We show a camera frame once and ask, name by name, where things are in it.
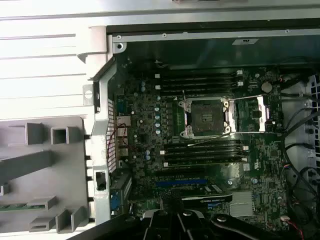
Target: gray plastic part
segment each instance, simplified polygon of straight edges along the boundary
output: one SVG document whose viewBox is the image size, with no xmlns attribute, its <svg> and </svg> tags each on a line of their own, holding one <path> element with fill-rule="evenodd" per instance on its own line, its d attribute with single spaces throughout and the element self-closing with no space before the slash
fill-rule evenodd
<svg viewBox="0 0 320 240">
<path fill-rule="evenodd" d="M 43 125 L 43 144 L 8 147 L 9 143 L 15 143 L 17 139 L 23 142 L 24 137 L 21 129 L 9 126 L 24 125 L 26 122 Z M 51 128 L 65 129 L 71 126 L 79 133 L 77 142 L 51 144 Z M 55 217 L 66 208 L 75 209 L 83 206 L 85 211 L 89 212 L 83 119 L 79 116 L 69 116 L 0 121 L 0 156 L 7 158 L 17 153 L 27 155 L 42 150 L 51 151 L 53 165 L 10 180 L 8 182 L 10 192 L 0 197 L 1 205 L 27 204 L 33 199 L 50 196 L 56 196 L 56 204 L 49 210 L 35 208 L 0 212 L 0 233 L 29 231 L 30 223 L 34 219 Z M 19 167 L 20 165 L 14 166 L 12 171 Z M 87 217 L 79 227 L 84 227 L 88 221 Z"/>
<path fill-rule="evenodd" d="M 79 130 L 74 126 L 52 127 L 51 144 L 71 144 L 81 140 Z"/>
<path fill-rule="evenodd" d="M 54 205 L 56 205 L 58 202 L 57 198 L 55 196 L 51 197 L 44 197 L 44 198 L 35 198 L 32 201 L 28 202 L 28 206 L 39 206 L 44 205 L 44 208 L 48 211 L 50 208 L 52 208 Z"/>
<path fill-rule="evenodd" d="M 3 196 L 7 193 L 9 193 L 9 184 L 4 183 L 0 185 L 0 196 Z"/>
<path fill-rule="evenodd" d="M 29 232 L 49 231 L 56 224 L 55 217 L 37 217 L 30 223 Z"/>
<path fill-rule="evenodd" d="M 58 234 L 73 233 L 76 228 L 88 218 L 86 209 L 81 206 L 74 211 L 65 209 L 55 217 Z"/>
<path fill-rule="evenodd" d="M 50 167 L 52 164 L 51 153 L 47 150 L 0 159 L 0 185 Z"/>
<path fill-rule="evenodd" d="M 24 128 L 23 143 L 9 143 L 8 146 L 42 144 L 44 142 L 44 126 L 41 123 L 27 122 L 24 125 L 11 125 L 10 128 Z"/>
</svg>

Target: blue pcie slot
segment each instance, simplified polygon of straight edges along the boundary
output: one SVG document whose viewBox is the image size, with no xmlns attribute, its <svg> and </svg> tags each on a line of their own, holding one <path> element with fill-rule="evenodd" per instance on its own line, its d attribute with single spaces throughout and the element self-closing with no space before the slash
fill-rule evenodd
<svg viewBox="0 0 320 240">
<path fill-rule="evenodd" d="M 172 185 L 187 185 L 187 184 L 206 184 L 206 179 L 189 179 L 189 180 L 172 180 L 172 181 L 157 181 L 155 185 L 157 187 L 170 187 Z"/>
</svg>

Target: pcie slot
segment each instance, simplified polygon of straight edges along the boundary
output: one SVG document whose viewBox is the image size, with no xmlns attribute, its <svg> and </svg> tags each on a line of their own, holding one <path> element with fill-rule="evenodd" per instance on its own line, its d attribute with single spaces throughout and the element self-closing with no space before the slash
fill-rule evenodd
<svg viewBox="0 0 320 240">
<path fill-rule="evenodd" d="M 157 181 L 155 186 L 158 188 L 171 187 L 173 185 L 190 185 L 190 184 L 206 184 L 207 179 L 182 179 L 182 180 L 169 180 L 169 181 Z"/>
<path fill-rule="evenodd" d="M 199 176 L 205 173 L 205 169 L 203 167 L 185 167 L 178 169 L 168 169 L 156 171 L 156 177 L 174 177 L 174 176 L 184 176 L 184 177 L 194 177 Z"/>
</svg>

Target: integrated circuit chip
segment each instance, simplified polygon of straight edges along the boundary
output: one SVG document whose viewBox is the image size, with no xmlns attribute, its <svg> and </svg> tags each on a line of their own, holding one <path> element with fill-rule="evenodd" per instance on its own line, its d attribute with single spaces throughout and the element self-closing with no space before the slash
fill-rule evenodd
<svg viewBox="0 0 320 240">
<path fill-rule="evenodd" d="M 270 151 L 270 157 L 278 157 L 278 151 L 277 150 L 271 150 Z"/>
<path fill-rule="evenodd" d="M 220 100 L 193 101 L 191 119 L 194 136 L 221 135 L 225 129 L 223 103 Z"/>
</svg>

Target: red wire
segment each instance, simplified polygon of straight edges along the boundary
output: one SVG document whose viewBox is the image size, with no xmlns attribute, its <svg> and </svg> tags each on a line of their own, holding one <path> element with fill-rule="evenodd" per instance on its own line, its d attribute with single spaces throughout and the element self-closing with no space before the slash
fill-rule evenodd
<svg viewBox="0 0 320 240">
<path fill-rule="evenodd" d="M 305 240 L 303 231 L 300 228 L 298 228 L 297 225 L 294 222 L 292 222 L 292 221 L 286 221 L 286 222 L 288 224 L 290 224 L 291 226 L 293 226 L 300 233 L 300 236 L 301 236 L 302 240 Z"/>
</svg>

